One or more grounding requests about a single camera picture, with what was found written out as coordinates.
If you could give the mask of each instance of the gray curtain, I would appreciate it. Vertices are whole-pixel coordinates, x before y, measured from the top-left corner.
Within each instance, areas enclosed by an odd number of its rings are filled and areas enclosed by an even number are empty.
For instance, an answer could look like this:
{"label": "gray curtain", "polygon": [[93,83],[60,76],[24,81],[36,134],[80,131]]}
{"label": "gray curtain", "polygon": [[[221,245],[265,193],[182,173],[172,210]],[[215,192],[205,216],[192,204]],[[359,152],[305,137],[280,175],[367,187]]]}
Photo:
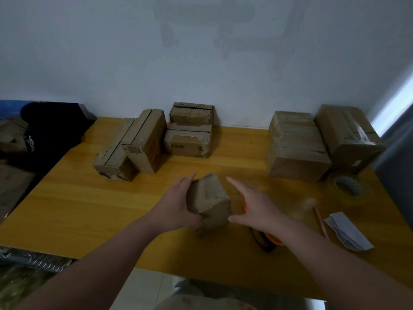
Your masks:
{"label": "gray curtain", "polygon": [[373,168],[413,231],[413,105],[382,136],[382,140],[387,150]]}

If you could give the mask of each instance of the left hand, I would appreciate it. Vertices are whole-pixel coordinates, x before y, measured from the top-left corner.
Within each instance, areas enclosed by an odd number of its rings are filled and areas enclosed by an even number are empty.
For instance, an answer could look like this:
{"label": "left hand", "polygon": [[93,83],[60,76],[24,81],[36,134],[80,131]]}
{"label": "left hand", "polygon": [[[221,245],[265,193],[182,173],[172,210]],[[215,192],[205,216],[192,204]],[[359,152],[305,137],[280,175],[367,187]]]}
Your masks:
{"label": "left hand", "polygon": [[158,203],[145,215],[159,234],[190,226],[201,227],[202,216],[188,211],[186,193],[195,173],[180,177],[172,184]]}

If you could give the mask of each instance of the paper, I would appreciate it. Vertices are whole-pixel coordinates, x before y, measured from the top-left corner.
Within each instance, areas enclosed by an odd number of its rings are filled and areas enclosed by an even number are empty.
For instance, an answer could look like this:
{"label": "paper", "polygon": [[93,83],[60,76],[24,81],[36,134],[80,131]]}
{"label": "paper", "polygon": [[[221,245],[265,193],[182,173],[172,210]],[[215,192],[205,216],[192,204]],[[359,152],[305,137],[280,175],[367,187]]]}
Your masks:
{"label": "paper", "polygon": [[364,251],[374,248],[343,212],[330,214],[330,217],[324,221],[334,230],[338,239],[348,249]]}

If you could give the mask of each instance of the tile floor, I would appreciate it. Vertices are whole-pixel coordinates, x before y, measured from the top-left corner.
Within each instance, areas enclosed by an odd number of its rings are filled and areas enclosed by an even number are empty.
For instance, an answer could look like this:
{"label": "tile floor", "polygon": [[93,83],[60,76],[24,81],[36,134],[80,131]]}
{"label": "tile floor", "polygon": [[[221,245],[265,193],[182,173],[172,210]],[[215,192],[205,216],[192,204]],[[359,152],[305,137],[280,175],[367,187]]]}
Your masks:
{"label": "tile floor", "polygon": [[[172,293],[172,275],[133,269],[111,310],[152,310]],[[306,310],[325,310],[323,301],[306,299],[305,304]]]}

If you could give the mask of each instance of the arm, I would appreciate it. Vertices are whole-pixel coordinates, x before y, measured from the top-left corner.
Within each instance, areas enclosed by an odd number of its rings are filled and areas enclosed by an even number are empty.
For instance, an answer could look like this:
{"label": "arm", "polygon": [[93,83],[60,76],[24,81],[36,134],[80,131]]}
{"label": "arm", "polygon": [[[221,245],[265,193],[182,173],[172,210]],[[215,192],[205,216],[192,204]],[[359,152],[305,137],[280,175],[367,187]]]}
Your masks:
{"label": "arm", "polygon": [[194,176],[178,179],[145,216],[49,280],[16,309],[109,309],[152,240],[183,226],[200,226],[201,216],[186,208]]}
{"label": "arm", "polygon": [[228,178],[245,197],[248,212],[231,222],[278,237],[306,267],[334,309],[411,309],[413,292],[318,233],[283,214],[268,196]]}

